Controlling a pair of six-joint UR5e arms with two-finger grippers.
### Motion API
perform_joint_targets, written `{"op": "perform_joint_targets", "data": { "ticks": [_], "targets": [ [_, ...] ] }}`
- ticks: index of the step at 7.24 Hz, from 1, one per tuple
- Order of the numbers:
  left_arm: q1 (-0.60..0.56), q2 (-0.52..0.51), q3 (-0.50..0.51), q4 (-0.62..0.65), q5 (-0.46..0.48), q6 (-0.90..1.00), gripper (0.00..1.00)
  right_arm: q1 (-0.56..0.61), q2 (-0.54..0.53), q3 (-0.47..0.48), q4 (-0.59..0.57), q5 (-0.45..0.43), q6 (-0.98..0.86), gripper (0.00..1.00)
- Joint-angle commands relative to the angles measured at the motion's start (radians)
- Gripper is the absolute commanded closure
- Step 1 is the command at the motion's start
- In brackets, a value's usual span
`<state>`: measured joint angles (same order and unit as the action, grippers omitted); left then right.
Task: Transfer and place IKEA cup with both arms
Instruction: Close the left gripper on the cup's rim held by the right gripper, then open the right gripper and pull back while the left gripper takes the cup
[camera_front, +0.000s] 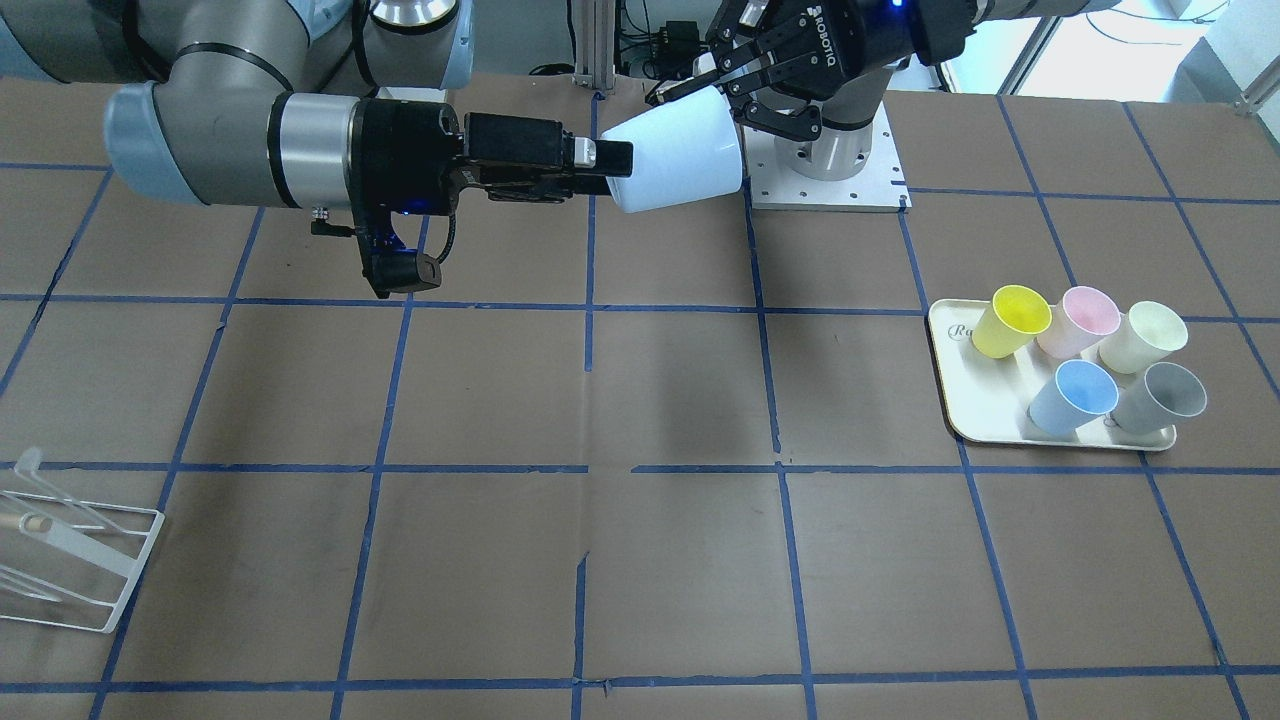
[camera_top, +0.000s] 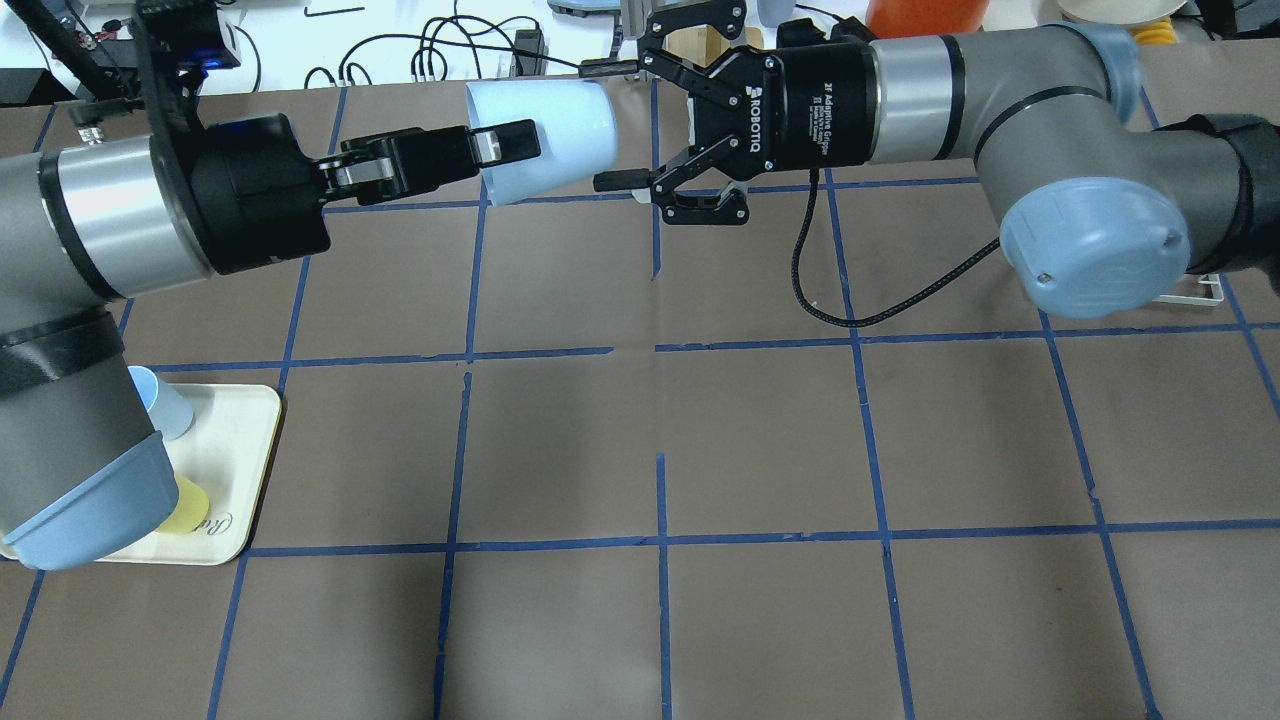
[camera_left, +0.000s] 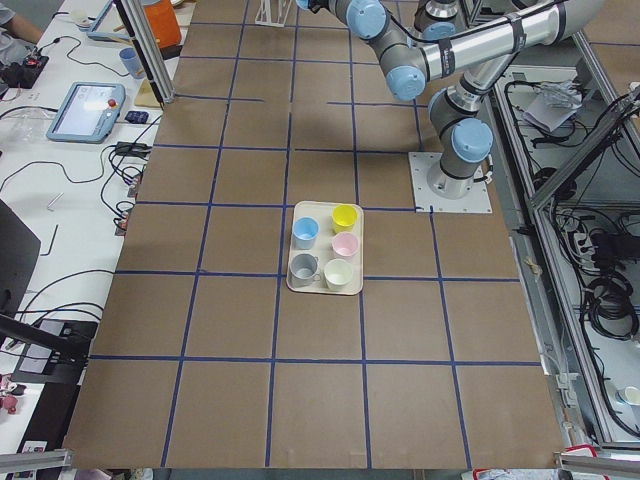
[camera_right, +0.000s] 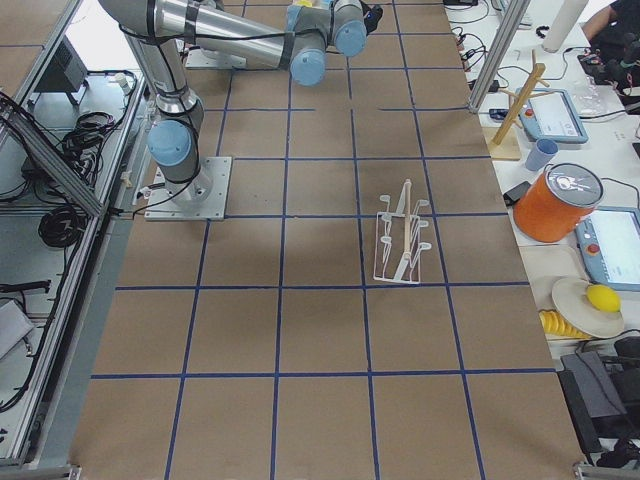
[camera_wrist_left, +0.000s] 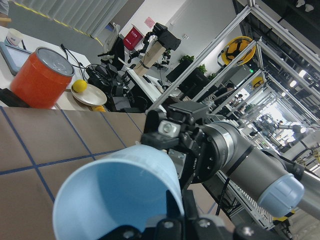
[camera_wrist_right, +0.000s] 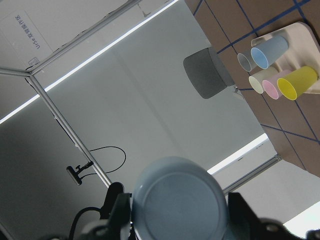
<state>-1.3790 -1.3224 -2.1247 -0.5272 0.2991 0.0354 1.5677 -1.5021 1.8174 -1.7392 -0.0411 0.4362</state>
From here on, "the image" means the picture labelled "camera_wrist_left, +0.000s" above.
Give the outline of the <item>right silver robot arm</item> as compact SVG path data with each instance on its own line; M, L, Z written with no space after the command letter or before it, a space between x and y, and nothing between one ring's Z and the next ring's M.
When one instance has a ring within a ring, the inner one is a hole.
M176 163L181 188L221 171L274 217L300 208L319 218L318 177L275 152L258 149L232 124L209 122L207 109L184 101L146 115L141 143L167 152Z

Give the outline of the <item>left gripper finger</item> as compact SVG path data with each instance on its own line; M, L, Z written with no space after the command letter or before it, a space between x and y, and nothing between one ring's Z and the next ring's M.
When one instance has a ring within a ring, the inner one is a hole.
M194 192L189 189L182 190L182 210L173 194L166 191L166 215L165 220L187 220L193 221L199 217Z

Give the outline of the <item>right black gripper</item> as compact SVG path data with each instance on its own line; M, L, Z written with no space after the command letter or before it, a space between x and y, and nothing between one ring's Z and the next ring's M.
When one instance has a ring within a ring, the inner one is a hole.
M207 130L208 106L194 101L181 101L159 108L146 115L141 143L165 150L178 167L181 189L203 183L214 176L225 161L223 142L215 140L217 131Z

